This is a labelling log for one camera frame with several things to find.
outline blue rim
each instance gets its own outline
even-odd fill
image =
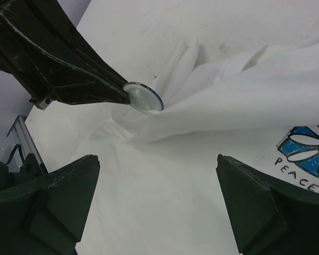
[[[144,85],[143,83],[140,83],[140,82],[129,82],[129,83],[125,84],[125,85],[123,86],[123,88],[126,87],[126,86],[129,85],[129,84],[140,85],[140,86],[142,86],[142,87],[144,87],[144,88],[150,90],[150,91],[159,99],[159,102],[161,103],[161,108],[162,108],[161,111],[163,111],[163,109],[164,109],[164,103],[163,103],[161,97],[159,96],[159,94],[157,94],[155,90],[153,90],[152,88],[149,88],[148,86],[146,86],[146,85]]]

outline blue and white flower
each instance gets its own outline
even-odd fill
[[[295,127],[278,150],[289,162],[319,177],[319,126]]]

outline blue background of flower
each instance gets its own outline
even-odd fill
[[[291,130],[290,135],[293,135],[293,134],[303,134],[303,135],[307,135],[309,137],[319,139],[319,136],[306,126],[295,127],[294,129]],[[313,147],[313,146],[303,146],[303,145],[297,144],[297,143],[293,142],[288,136],[280,144],[280,146],[278,147],[278,151],[281,152],[282,154],[284,154],[286,157],[288,157],[290,154],[292,154],[294,152],[307,151],[311,147]],[[319,154],[313,156],[312,158],[310,158],[308,160],[299,161],[299,162],[294,163],[294,164],[297,165],[298,167],[300,167],[302,170],[319,178],[319,176],[318,176]]]

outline white petal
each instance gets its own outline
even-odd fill
[[[308,137],[302,134],[293,134],[289,138],[294,142],[301,143],[302,145],[306,145],[306,146],[319,144],[319,139]]]
[[[308,129],[312,130],[314,133],[319,135],[319,127],[318,126],[308,126]]]
[[[291,156],[288,156],[287,160],[289,162],[296,162],[299,160],[304,160],[304,159],[310,158],[310,157],[316,155],[317,153],[318,153],[318,150],[316,150],[316,149],[309,150],[309,151],[302,151],[300,153],[296,153],[296,154],[293,154]]]

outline black letter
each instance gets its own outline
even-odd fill
[[[306,185],[303,184],[302,182],[308,182],[308,180],[307,180],[307,179],[301,179],[300,182],[299,182],[299,184],[300,184],[301,186],[306,186]]]
[[[308,186],[308,190],[311,190],[311,191],[315,191],[315,190],[312,190],[312,188],[314,188],[314,187],[318,187],[319,188],[319,186],[317,185],[317,184],[311,184],[310,186]]]
[[[292,174],[294,176],[294,179],[297,179],[297,173],[296,172],[289,172],[288,174]]]
[[[282,158],[278,158],[274,164],[275,164],[275,166],[276,166],[277,163],[281,163],[281,162],[282,162]]]
[[[283,172],[284,170],[287,170],[287,169],[289,169],[288,166],[283,166],[280,170],[281,170],[281,172]]]

